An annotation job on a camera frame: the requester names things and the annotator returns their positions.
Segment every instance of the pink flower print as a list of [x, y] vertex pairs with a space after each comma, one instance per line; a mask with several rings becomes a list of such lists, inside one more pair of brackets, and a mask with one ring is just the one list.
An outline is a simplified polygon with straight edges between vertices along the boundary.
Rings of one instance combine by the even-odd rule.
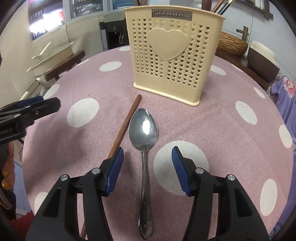
[[293, 141], [293, 155], [296, 155], [296, 138], [293, 137], [292, 141]]
[[285, 90], [288, 91], [288, 96], [292, 99], [296, 92], [296, 85], [288, 77], [284, 77], [284, 82]]

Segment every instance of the heart-shaped cutout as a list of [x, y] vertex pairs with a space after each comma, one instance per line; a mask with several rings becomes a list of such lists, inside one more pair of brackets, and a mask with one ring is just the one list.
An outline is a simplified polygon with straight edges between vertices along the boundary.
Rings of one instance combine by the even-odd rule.
[[188, 44], [183, 32], [179, 30], [167, 32], [161, 28], [154, 28], [148, 33], [148, 42], [152, 49], [166, 61], [180, 55]]

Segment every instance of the wooden chopstick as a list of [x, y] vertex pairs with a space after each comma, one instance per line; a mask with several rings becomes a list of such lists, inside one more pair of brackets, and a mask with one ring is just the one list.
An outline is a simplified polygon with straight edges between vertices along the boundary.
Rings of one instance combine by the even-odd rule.
[[224, 3], [225, 0], [220, 0], [219, 2], [217, 2], [217, 4], [214, 6], [214, 8], [212, 9], [212, 12], [217, 12], [218, 9], [221, 7], [221, 5]]
[[[142, 96], [141, 95], [138, 95], [137, 98], [135, 99], [133, 105], [131, 106], [131, 109], [128, 113], [128, 115], [126, 116], [126, 119], [124, 120], [124, 123], [122, 124], [121, 128], [120, 128], [120, 131], [118, 132], [117, 134], [117, 137], [113, 143], [113, 146], [111, 148], [111, 151], [107, 157], [107, 159], [109, 158], [112, 158], [117, 150], [117, 148], [120, 146], [121, 144], [121, 141], [126, 133], [126, 130], [128, 129], [128, 125], [131, 121], [131, 118], [133, 116], [133, 114], [136, 112], [140, 102], [141, 102], [141, 99], [142, 99]], [[83, 226], [82, 226], [82, 230], [81, 230], [81, 233], [80, 233], [80, 237], [85, 239], [86, 237], [86, 227], [85, 227], [85, 222], [83, 223]]]

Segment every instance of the chopstick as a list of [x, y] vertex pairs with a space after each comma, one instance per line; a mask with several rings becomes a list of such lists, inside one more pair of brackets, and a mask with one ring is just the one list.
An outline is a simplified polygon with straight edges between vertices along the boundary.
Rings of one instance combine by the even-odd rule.
[[[141, 99], [142, 99], [142, 96], [141, 95], [138, 95], [137, 98], [135, 99], [133, 105], [131, 106], [131, 109], [130, 111], [128, 112], [128, 115], [126, 116], [126, 119], [124, 120], [124, 123], [122, 124], [121, 128], [120, 128], [120, 131], [118, 132], [117, 134], [117, 137], [113, 143], [113, 146], [110, 150], [110, 153], [107, 157], [107, 159], [110, 159], [114, 156], [117, 148], [120, 146], [121, 144], [121, 141], [126, 133], [126, 130], [128, 129], [128, 125], [131, 121], [131, 118], [133, 116], [133, 114], [136, 112], [140, 102], [141, 102]], [[80, 237], [85, 239], [86, 237], [86, 227], [85, 227], [85, 222], [83, 223], [83, 226], [82, 226], [82, 230], [81, 230], [81, 233], [80, 233]]]
[[234, 3], [235, 0], [228, 0], [227, 3], [224, 4], [224, 6], [220, 9], [218, 14], [222, 15], [226, 12], [226, 10]]
[[217, 2], [217, 4], [212, 9], [212, 12], [217, 12], [217, 10], [221, 7], [221, 5], [224, 3], [224, 1], [225, 0], [220, 0], [219, 2]]

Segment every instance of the spoon handle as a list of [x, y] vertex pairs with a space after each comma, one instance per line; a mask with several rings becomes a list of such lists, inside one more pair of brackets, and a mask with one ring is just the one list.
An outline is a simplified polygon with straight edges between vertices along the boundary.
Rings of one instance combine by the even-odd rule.
[[143, 239], [149, 239], [153, 232], [153, 216], [150, 204], [150, 178], [148, 172], [148, 151], [142, 153], [142, 199], [140, 206], [139, 229]]

